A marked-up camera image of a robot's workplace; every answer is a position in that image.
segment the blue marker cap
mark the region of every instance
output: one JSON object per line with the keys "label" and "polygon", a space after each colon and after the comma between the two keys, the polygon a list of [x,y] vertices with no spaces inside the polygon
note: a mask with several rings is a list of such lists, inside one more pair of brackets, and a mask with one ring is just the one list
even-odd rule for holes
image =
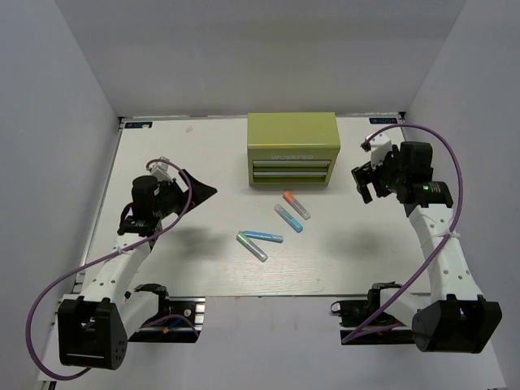
{"label": "blue marker cap", "polygon": [[248,238],[255,238],[257,240],[265,240],[271,242],[284,242],[284,237],[278,234],[269,234],[269,233],[261,233],[261,232],[251,232],[250,230],[245,230],[244,235]]}
{"label": "blue marker cap", "polygon": [[276,205],[275,211],[279,214],[280,217],[285,219],[285,222],[287,222],[289,225],[291,225],[291,228],[296,230],[298,233],[303,230],[303,226],[301,223],[296,221],[292,215],[290,215],[287,210],[285,210],[282,206]]}

